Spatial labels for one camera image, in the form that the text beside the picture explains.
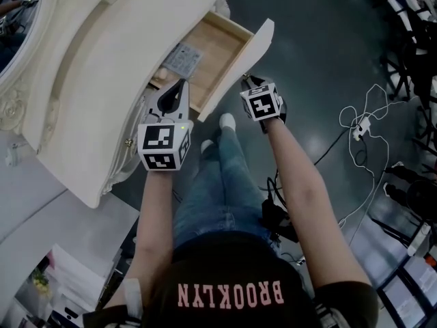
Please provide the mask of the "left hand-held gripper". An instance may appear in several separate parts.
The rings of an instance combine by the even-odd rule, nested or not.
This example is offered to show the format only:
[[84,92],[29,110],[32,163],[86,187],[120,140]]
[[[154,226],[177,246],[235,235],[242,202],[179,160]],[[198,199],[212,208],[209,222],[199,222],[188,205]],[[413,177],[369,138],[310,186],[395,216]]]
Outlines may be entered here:
[[137,131],[137,152],[147,171],[179,171],[191,146],[190,87],[172,81],[146,102]]

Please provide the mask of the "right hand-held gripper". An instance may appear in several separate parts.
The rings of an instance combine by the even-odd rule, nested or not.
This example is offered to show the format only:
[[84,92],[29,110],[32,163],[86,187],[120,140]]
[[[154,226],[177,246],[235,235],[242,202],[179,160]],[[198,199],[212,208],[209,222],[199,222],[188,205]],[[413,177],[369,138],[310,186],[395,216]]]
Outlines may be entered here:
[[271,118],[286,122],[287,105],[279,95],[276,84],[271,79],[245,74],[241,80],[240,97],[245,113],[261,126],[262,132],[268,130],[265,121]]

